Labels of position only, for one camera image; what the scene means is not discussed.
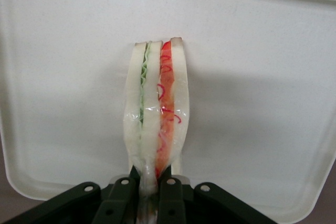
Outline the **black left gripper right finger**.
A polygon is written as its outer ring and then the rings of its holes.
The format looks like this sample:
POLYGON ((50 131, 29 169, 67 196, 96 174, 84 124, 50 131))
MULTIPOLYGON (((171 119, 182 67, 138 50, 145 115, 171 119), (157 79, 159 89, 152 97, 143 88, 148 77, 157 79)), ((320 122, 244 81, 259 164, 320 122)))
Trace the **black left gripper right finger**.
POLYGON ((184 184, 168 167, 159 179, 157 223, 275 223, 216 184, 184 184))

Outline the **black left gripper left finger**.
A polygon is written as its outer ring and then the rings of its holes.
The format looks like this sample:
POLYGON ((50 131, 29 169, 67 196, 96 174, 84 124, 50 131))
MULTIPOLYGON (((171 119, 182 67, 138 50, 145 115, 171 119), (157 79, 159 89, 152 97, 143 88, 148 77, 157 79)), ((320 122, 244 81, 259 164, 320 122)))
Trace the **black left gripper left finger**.
POLYGON ((135 223, 139 181, 133 167, 103 189, 84 182, 6 223, 135 223))

